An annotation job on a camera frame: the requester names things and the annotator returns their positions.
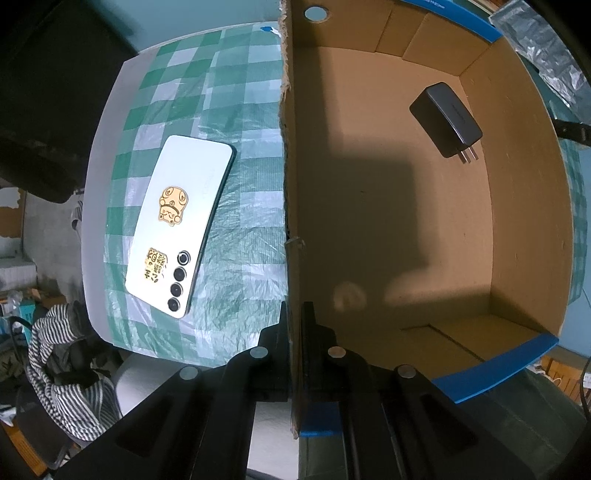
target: black and white striped fabric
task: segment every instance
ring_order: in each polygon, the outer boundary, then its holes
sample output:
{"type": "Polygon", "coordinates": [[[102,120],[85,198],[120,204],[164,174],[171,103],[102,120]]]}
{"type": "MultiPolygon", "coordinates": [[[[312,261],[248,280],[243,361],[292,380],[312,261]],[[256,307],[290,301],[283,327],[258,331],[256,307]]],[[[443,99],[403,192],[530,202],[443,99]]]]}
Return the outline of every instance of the black and white striped fabric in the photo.
{"type": "Polygon", "coordinates": [[[82,388],[55,385],[44,372],[54,345],[78,340],[70,327],[67,306],[51,307],[33,324],[27,378],[53,421],[75,438],[91,442],[121,418],[121,411],[113,384],[103,375],[89,388],[82,388]]]}

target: cardboard box wall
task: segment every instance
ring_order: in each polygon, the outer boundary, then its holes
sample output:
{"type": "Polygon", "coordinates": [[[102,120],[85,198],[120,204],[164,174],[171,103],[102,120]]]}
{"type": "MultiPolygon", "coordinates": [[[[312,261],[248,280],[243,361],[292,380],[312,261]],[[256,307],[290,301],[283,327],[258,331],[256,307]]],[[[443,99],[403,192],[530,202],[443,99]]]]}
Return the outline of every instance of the cardboard box wall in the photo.
{"type": "Polygon", "coordinates": [[[461,7],[424,5],[472,31],[399,1],[285,4],[291,337],[297,356],[311,300],[341,346],[412,364],[462,401],[557,343],[572,216],[556,135],[517,54],[461,7]],[[312,5],[328,19],[308,21],[312,5]],[[437,82],[480,125],[480,160],[442,158],[410,114],[437,82]]]}

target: metal prong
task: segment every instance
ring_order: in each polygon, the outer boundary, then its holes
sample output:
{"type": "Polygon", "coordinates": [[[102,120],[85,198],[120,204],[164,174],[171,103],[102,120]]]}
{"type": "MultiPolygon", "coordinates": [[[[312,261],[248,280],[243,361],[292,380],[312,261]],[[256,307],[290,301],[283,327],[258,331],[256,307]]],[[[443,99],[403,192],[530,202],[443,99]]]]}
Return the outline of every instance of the metal prong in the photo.
{"type": "Polygon", "coordinates": [[[468,151],[471,153],[472,158],[474,158],[474,160],[478,160],[478,155],[476,155],[476,150],[474,150],[472,147],[468,147],[468,151]]]}
{"type": "Polygon", "coordinates": [[[466,150],[458,153],[458,156],[462,159],[462,163],[470,163],[470,158],[466,155],[466,150]]]}

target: cat sticker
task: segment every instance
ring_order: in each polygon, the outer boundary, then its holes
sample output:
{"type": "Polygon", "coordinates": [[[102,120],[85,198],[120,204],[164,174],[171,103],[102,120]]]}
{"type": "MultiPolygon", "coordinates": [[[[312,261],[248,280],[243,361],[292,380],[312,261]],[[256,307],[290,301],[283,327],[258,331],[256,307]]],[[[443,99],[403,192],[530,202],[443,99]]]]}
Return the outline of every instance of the cat sticker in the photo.
{"type": "Polygon", "coordinates": [[[166,268],[166,263],[168,263],[166,254],[159,252],[155,248],[150,248],[144,260],[144,277],[146,280],[156,283],[164,275],[163,270],[166,268]]]}
{"type": "Polygon", "coordinates": [[[168,187],[160,196],[158,220],[170,226],[183,221],[183,210],[187,206],[187,193],[178,187],[168,187]]]}

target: plastic wrap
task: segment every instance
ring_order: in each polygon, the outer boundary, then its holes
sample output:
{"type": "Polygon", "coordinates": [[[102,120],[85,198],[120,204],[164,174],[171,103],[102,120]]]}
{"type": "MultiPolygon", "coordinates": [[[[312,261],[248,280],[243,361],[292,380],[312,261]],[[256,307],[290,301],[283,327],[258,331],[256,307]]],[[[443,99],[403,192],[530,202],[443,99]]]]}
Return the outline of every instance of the plastic wrap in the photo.
{"type": "Polygon", "coordinates": [[[118,346],[215,367],[255,346],[261,329],[279,320],[287,261],[276,29],[266,22],[184,38],[161,47],[148,69],[119,143],[107,212],[106,301],[118,346]],[[124,287],[139,210],[170,135],[236,148],[180,320],[124,287]]]}
{"type": "Polygon", "coordinates": [[[589,83],[549,23],[524,0],[504,5],[491,15],[491,23],[539,70],[540,77],[579,120],[591,124],[589,83]]]}

